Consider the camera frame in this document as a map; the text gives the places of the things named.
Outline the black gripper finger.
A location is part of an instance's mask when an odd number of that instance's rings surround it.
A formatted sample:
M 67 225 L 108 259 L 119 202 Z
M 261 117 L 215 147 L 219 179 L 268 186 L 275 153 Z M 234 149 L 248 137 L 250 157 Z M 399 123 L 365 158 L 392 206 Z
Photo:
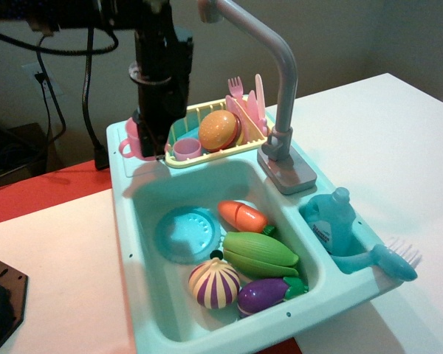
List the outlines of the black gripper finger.
M 144 158 L 159 159 L 165 155 L 169 130 L 170 122 L 166 119 L 157 120 L 154 125 L 149 125 L 144 120 L 138 123 L 138 137 Z

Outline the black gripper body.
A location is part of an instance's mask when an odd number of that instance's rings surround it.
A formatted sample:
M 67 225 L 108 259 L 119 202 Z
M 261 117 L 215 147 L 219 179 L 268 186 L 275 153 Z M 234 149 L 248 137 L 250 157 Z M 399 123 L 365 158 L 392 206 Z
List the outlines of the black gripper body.
M 186 115 L 191 67 L 181 74 L 164 75 L 155 79 L 144 75 L 138 62 L 128 68 L 130 79 L 138 86 L 138 107 L 133 119 L 147 128 L 169 128 Z

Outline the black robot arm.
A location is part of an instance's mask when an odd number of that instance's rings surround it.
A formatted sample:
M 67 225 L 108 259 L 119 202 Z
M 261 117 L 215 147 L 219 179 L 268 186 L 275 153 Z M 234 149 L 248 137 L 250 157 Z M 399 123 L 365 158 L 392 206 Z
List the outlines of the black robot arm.
M 83 118 L 97 159 L 104 149 L 89 119 L 92 58 L 118 47 L 116 31 L 133 30 L 136 60 L 128 75 L 138 86 L 138 108 L 131 119 L 142 157 L 162 158 L 172 124 L 186 115 L 193 59 L 193 36 L 174 25 L 169 1 L 0 1 L 0 21 L 26 21 L 43 37 L 59 30 L 88 30 L 85 49 L 50 49 L 1 33 L 0 41 L 37 55 L 85 57 Z

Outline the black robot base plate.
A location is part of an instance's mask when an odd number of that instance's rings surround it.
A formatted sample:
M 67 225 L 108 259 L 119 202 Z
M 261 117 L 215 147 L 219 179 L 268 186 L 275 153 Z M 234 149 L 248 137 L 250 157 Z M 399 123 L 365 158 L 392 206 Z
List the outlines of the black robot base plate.
M 0 348 L 24 321 L 29 277 L 0 261 Z

